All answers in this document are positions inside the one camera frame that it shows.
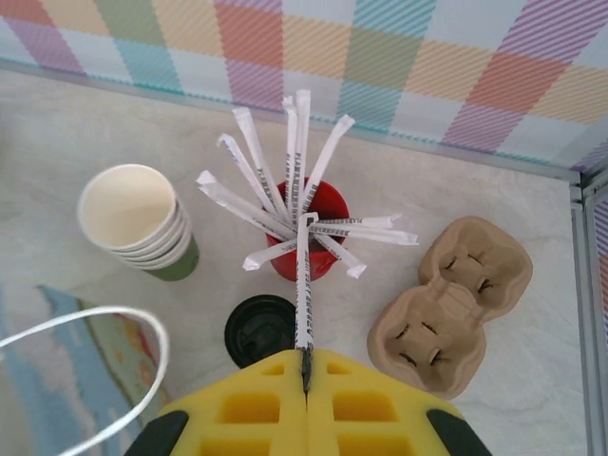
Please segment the marble table surface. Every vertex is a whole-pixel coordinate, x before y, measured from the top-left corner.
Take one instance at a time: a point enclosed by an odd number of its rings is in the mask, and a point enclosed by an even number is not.
[[[285,127],[256,124],[278,179]],[[172,336],[167,385],[176,396],[237,370],[223,327],[239,302],[258,294],[295,300],[295,285],[269,265],[241,269],[264,236],[195,185],[209,169],[242,196],[251,194],[215,146],[224,132],[244,147],[229,112],[0,72],[0,276],[154,311]],[[309,171],[327,136],[311,132]],[[80,234],[80,191],[124,162],[163,172],[192,216],[201,260],[185,280],[164,283],[128,269]],[[453,403],[495,455],[585,454],[567,183],[352,138],[339,144],[325,180],[356,217],[407,214],[420,245],[348,239],[369,267],[356,280],[336,264],[313,283],[315,344],[371,365],[368,331],[386,304],[417,284],[430,243],[456,218],[486,218],[524,246],[534,275],[518,306],[485,325],[484,362]]]

